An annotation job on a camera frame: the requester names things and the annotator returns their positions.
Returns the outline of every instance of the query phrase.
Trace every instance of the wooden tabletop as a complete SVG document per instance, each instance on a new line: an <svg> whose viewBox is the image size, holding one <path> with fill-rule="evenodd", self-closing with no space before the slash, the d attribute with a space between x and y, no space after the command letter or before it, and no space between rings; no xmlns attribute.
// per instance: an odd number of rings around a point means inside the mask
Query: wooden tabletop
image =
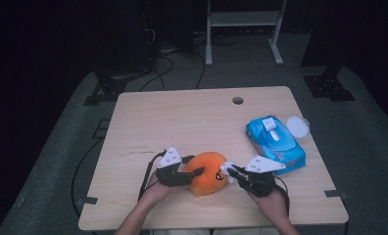
<svg viewBox="0 0 388 235"><path fill-rule="evenodd" d="M214 151L245 166L257 154L245 125L267 115L283 123L302 116L287 87L121 94L87 195L97 203L84 205L80 229L117 229L137 202L148 163L169 146L182 157ZM307 166L280 175L289 190L292 223L345 223L348 214L340 198L325 196L324 191L335 186L313 137L297 141L307 153ZM237 182L198 198L188 188L176 191L148 214L144 224L145 229L254 226L270 223Z"/></svg>

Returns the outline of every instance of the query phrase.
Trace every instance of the white metal stand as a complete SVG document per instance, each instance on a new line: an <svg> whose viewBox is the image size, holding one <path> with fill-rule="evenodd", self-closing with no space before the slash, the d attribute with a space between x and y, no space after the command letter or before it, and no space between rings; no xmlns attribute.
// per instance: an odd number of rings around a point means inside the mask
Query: white metal stand
<svg viewBox="0 0 388 235"><path fill-rule="evenodd" d="M265 12L212 12L211 0L207 6L207 42L206 42L206 65L213 64L212 53L212 27L213 26L260 26L275 25L273 38L268 40L273 57L278 66L283 65L283 60L277 49L276 43L282 25L287 0L282 0L279 11Z"/></svg>

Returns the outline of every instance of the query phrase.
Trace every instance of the blue wipes package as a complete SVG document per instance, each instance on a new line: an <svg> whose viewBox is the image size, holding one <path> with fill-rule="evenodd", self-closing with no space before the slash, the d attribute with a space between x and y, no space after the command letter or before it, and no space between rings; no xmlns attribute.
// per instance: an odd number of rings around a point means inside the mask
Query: blue wipes package
<svg viewBox="0 0 388 235"><path fill-rule="evenodd" d="M246 135L260 155L286 165L275 174L306 165L305 151L276 116L251 120L246 125Z"/></svg>

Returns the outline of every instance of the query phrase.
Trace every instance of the orange ball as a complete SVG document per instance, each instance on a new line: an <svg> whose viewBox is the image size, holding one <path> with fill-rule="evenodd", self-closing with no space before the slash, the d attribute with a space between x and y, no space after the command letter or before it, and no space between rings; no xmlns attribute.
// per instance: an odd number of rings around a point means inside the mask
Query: orange ball
<svg viewBox="0 0 388 235"><path fill-rule="evenodd" d="M216 152L205 152L191 159L184 168L184 172L204 167L201 175L194 177L190 189L194 196L204 196L215 193L227 183L228 176L220 171L220 166L227 159Z"/></svg>

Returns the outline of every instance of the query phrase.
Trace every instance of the white lid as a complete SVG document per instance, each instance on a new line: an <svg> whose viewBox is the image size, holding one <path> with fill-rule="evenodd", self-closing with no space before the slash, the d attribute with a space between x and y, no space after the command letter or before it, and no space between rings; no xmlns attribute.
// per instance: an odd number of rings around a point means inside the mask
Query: white lid
<svg viewBox="0 0 388 235"><path fill-rule="evenodd" d="M286 121L289 132L296 138L304 138L310 133L310 128L301 117L290 117Z"/></svg>

